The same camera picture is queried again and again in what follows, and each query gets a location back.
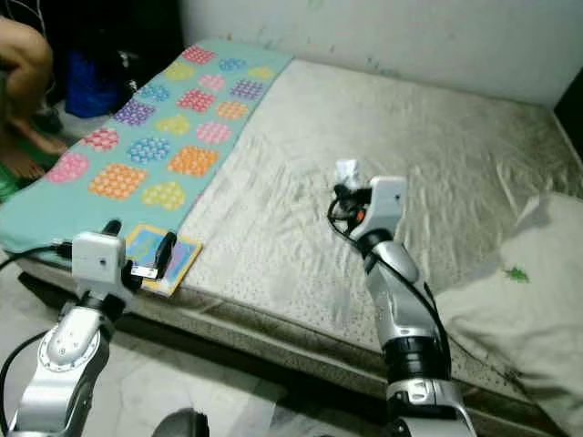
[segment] tiled floor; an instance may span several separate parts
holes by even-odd
[[[1,361],[56,319],[17,281],[18,273],[16,266],[0,272]],[[12,366],[7,417],[13,417],[35,365],[36,346]],[[86,437],[148,436],[168,413],[189,406],[208,415],[213,437],[367,437],[380,432],[358,417],[292,398],[282,386],[122,332],[114,338],[94,394]]]

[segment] gray mattress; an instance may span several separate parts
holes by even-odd
[[[359,159],[365,178],[407,176],[397,238],[437,295],[496,247],[530,196],[583,197],[580,163],[542,107],[295,60],[183,223],[205,249],[180,290],[142,294],[133,311],[383,397],[362,264],[325,219],[340,158]],[[22,267],[72,286],[63,270]],[[452,349],[479,431],[552,433],[510,378]]]

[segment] colorful polka dot pattern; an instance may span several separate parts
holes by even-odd
[[[164,76],[170,80],[185,80],[190,79],[196,69],[194,66],[189,66],[180,61],[175,61],[164,70]]]
[[[170,92],[163,85],[146,84],[138,91],[138,96],[155,102],[163,102],[169,99]]]
[[[237,71],[241,70],[247,65],[247,63],[242,59],[235,59],[234,57],[228,57],[227,59],[221,59],[219,61],[219,68],[222,71]]]
[[[121,164],[109,164],[89,184],[89,191],[99,196],[125,200],[132,195],[148,172]]]
[[[244,117],[249,112],[249,107],[241,102],[224,102],[217,106],[216,113],[219,117],[228,120],[236,120]]]
[[[255,100],[263,93],[265,85],[260,82],[242,79],[230,90],[230,94],[235,97]]]
[[[193,64],[199,65],[207,64],[214,56],[214,53],[208,50],[203,50],[198,46],[189,47],[184,52],[182,52],[182,57],[192,62]]]
[[[129,126],[140,126],[146,123],[146,120],[154,114],[155,110],[156,108],[150,105],[130,100],[113,118],[119,123],[125,123]]]
[[[219,153],[214,150],[185,146],[170,160],[168,170],[191,175],[204,176],[219,158]]]
[[[89,168],[89,159],[80,153],[69,152],[46,173],[45,178],[54,184],[64,184],[80,178]]]
[[[91,146],[96,152],[108,152],[117,146],[118,142],[118,132],[107,127],[102,127],[81,140],[81,144]]]
[[[169,182],[146,188],[141,199],[146,205],[160,205],[168,211],[173,211],[182,206],[186,194],[177,182]]]
[[[137,164],[148,164],[151,161],[161,161],[170,152],[170,142],[165,138],[142,138],[136,141],[128,150],[128,156]]]
[[[221,75],[204,75],[199,79],[199,85],[211,91],[221,91],[225,87],[225,79]]]
[[[230,137],[230,129],[222,123],[208,121],[197,127],[197,138],[205,144],[219,144]]]
[[[269,80],[275,76],[275,72],[268,66],[257,66],[249,70],[249,76],[259,80]]]
[[[156,129],[174,135],[184,135],[190,131],[190,123],[186,117],[178,114],[175,117],[162,118],[156,122]]]
[[[214,95],[203,93],[199,89],[191,89],[180,98],[177,105],[196,112],[206,112],[214,101]]]

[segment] white pillow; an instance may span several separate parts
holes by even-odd
[[[437,296],[449,334],[516,376],[566,432],[583,435],[583,201],[532,198],[470,280]]]

